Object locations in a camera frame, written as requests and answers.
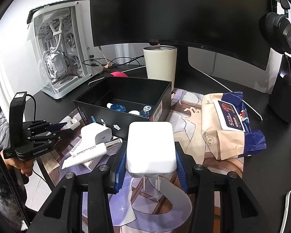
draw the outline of cup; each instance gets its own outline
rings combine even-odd
[[[143,54],[148,78],[171,81],[171,90],[173,90],[177,48],[174,46],[149,46],[143,48]]]

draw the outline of pink round object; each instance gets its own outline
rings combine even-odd
[[[111,73],[111,75],[113,75],[114,77],[128,77],[127,74],[121,72],[113,72]]]

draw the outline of curved monitor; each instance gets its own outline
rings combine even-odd
[[[95,46],[158,42],[219,52],[263,70],[271,0],[90,0]]]

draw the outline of headphones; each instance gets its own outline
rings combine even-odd
[[[288,0],[279,0],[284,15],[269,12],[265,18],[265,39],[271,48],[280,54],[291,54],[291,23],[288,20],[290,5]]]

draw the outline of open black box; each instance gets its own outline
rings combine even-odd
[[[171,82],[132,77],[106,77],[74,100],[85,124],[96,122],[111,128],[112,135],[127,140],[132,122],[165,121],[170,112]],[[126,112],[107,108],[121,104]],[[129,114],[153,105],[149,118]]]

